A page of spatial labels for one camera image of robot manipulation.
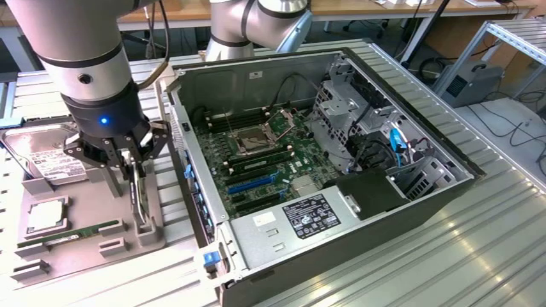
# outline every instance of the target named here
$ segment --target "pcie slot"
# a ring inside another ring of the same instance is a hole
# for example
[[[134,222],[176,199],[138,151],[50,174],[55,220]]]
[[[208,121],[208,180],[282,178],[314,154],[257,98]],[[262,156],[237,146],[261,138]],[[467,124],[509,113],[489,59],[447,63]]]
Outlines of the pcie slot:
[[[250,172],[248,172],[248,173],[245,173],[245,174],[242,174],[242,175],[233,176],[233,177],[228,178],[228,179],[224,181],[224,184],[225,184],[225,185],[237,184],[238,182],[242,182],[242,181],[250,180],[250,179],[253,179],[253,178],[265,176],[266,174],[268,174],[268,171],[266,171],[266,170],[264,170],[264,169],[257,169],[256,171],[250,171]]]
[[[276,192],[270,195],[266,195],[256,200],[246,201],[238,205],[234,205],[237,212],[248,210],[261,210],[272,205],[276,205],[277,200],[282,199],[285,190]]]
[[[241,185],[236,185],[234,187],[229,187],[228,188],[228,194],[234,194],[238,192],[244,192],[249,189],[253,189],[256,187],[260,187],[265,184],[269,184],[272,182],[274,182],[276,176],[278,175],[278,171],[276,171],[276,173],[268,175],[265,178],[261,179],[256,179],[250,182],[246,182],[245,184]]]

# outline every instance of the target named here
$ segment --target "white sticker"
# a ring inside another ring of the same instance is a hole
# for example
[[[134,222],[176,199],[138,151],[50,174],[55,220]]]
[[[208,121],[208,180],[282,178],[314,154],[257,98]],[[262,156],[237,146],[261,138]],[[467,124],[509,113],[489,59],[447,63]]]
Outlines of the white sticker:
[[[47,180],[69,178],[85,173],[81,161],[65,155],[62,149],[33,152],[30,159],[41,176]]]
[[[264,224],[268,224],[273,221],[274,221],[274,216],[270,211],[253,217],[253,223],[256,224],[256,227],[260,227]]]
[[[250,72],[249,74],[248,74],[248,79],[257,79],[257,78],[261,78],[261,76],[262,76],[262,72]]]

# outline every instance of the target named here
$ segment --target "screw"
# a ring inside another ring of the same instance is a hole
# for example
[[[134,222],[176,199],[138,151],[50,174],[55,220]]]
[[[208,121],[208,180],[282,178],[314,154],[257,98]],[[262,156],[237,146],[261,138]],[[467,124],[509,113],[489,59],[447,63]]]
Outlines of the screw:
[[[81,82],[82,84],[89,84],[91,80],[93,78],[87,74],[79,74],[77,76],[77,81]]]

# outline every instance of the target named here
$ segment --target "blue pcie slot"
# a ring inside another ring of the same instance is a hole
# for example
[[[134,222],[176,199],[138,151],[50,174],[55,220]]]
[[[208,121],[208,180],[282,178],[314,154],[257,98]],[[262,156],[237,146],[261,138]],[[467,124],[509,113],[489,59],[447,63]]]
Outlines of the blue pcie slot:
[[[262,186],[265,184],[269,184],[274,182],[276,176],[278,175],[278,171],[273,173],[272,175],[268,175],[268,177],[253,180],[245,184],[236,185],[234,187],[228,188],[228,194],[234,194],[238,192],[242,192],[245,190],[253,189],[254,187]]]

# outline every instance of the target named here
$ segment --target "warning label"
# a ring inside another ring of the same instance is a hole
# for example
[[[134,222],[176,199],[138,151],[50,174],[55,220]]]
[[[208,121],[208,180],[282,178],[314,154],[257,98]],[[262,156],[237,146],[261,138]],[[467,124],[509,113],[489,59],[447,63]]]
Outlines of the warning label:
[[[62,179],[85,173],[81,161],[65,155],[62,149],[33,152],[30,159],[41,176],[47,180]]]
[[[282,210],[300,239],[341,224],[321,194],[282,207]]]

